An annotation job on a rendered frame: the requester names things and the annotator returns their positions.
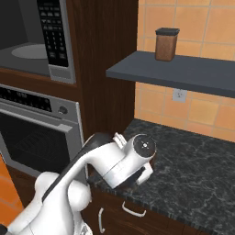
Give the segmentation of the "silver microwave oven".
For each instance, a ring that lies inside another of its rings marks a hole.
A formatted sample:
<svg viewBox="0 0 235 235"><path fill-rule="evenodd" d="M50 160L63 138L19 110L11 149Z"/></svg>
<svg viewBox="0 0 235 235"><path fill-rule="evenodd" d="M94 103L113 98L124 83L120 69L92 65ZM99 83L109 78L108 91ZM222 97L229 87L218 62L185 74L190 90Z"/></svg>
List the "silver microwave oven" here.
<svg viewBox="0 0 235 235"><path fill-rule="evenodd" d="M49 77L53 81L73 84L75 72L66 0L37 0L37 7L49 62Z"/></svg>

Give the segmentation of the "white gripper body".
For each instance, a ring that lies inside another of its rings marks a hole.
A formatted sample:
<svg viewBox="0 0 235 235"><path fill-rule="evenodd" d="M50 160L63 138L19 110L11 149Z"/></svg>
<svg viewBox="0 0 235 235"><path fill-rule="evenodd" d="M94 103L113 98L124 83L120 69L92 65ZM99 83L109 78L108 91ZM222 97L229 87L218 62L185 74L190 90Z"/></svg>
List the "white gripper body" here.
<svg viewBox="0 0 235 235"><path fill-rule="evenodd" d="M142 183L146 182L153 173L153 170L149 163L144 164L144 168L145 170L142 172L141 176L136 181L137 185L141 185Z"/></svg>

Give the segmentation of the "dark grey wall shelf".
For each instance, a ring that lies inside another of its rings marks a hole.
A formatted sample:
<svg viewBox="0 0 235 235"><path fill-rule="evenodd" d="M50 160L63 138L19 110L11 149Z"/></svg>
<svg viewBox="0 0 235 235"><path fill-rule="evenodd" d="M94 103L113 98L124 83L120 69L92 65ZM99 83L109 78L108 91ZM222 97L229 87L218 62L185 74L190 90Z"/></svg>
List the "dark grey wall shelf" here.
<svg viewBox="0 0 235 235"><path fill-rule="evenodd" d="M106 70L109 78L235 98L235 62L175 55L170 62L135 51Z"/></svg>

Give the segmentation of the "dark wood cupboard door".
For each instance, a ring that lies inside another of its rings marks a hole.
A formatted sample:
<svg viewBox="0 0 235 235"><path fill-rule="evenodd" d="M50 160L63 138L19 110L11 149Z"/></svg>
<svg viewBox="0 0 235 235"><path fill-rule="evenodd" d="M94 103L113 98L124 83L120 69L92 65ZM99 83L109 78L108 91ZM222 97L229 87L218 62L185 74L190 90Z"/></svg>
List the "dark wood cupboard door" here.
<svg viewBox="0 0 235 235"><path fill-rule="evenodd" d="M92 197L92 202L82 212L84 221L91 227L94 235L171 235L155 221L138 218L122 209L122 202L117 199L105 198L102 195ZM103 223L106 231L100 234L98 228L98 212L103 207Z"/></svg>

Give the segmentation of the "white microwave turntable plate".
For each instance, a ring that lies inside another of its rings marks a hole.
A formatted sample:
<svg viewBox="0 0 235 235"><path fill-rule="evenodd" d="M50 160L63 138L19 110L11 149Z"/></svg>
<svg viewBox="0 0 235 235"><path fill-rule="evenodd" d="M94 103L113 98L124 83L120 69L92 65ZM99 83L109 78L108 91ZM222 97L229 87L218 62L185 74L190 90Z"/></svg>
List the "white microwave turntable plate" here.
<svg viewBox="0 0 235 235"><path fill-rule="evenodd" d="M31 60L47 59L46 47L44 44L33 44L22 46L12 50L12 54L18 58Z"/></svg>

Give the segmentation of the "white wall socket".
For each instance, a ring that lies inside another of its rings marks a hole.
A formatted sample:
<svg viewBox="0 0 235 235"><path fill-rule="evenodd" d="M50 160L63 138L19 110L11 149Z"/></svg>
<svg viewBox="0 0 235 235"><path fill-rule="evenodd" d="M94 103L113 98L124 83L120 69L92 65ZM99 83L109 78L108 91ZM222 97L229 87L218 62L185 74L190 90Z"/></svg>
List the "white wall socket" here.
<svg viewBox="0 0 235 235"><path fill-rule="evenodd" d="M187 96L186 90L174 88L173 101L184 103L186 100L186 96Z"/></svg>

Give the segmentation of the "glass microwave door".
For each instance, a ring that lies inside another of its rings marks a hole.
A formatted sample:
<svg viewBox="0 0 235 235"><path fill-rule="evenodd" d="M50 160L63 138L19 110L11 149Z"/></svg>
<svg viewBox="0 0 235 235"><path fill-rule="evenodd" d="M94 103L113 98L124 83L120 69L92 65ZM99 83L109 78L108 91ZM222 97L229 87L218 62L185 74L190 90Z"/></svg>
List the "glass microwave door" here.
<svg viewBox="0 0 235 235"><path fill-rule="evenodd" d="M0 68L49 76L48 58L18 58L12 50L44 44L37 0L0 0Z"/></svg>

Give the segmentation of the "dark wood tall cabinet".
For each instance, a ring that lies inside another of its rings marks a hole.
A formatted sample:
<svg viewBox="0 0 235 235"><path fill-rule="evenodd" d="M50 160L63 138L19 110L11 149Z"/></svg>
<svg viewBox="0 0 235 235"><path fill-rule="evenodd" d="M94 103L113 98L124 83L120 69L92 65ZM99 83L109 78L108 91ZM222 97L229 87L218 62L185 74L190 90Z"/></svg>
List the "dark wood tall cabinet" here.
<svg viewBox="0 0 235 235"><path fill-rule="evenodd" d="M106 70L137 49L138 6L138 0L66 0L73 84L0 68L0 107L72 127L65 133L0 112L0 153L23 205L41 173L60 173L91 135L123 132L134 118L135 84Z"/></svg>

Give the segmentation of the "brown jar with black lid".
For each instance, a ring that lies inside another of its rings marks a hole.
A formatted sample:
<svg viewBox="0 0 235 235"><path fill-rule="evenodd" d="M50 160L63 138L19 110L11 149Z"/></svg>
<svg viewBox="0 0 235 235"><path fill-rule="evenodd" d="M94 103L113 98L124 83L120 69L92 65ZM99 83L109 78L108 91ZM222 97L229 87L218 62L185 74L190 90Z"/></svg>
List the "brown jar with black lid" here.
<svg viewBox="0 0 235 235"><path fill-rule="evenodd" d="M179 28L158 28L156 32L155 59L170 62L175 55Z"/></svg>

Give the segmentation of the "dark wood drawer front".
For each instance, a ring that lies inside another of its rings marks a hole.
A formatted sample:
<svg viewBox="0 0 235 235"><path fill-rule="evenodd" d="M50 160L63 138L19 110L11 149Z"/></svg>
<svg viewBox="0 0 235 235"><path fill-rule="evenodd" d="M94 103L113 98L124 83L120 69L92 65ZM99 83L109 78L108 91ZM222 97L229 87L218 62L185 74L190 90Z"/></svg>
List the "dark wood drawer front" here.
<svg viewBox="0 0 235 235"><path fill-rule="evenodd" d="M95 186L92 186L91 189L93 196L102 195L105 198L120 200L122 203L125 201L125 207L132 211L142 213L146 210L147 213L144 217L146 219L150 219L151 221L155 221L160 228L167 229L171 235L209 235L207 232L200 229L192 228L183 222L168 218L165 215L152 211L142 205L142 203L134 202L129 196L125 196L124 194L116 193L115 191L107 191Z"/></svg>

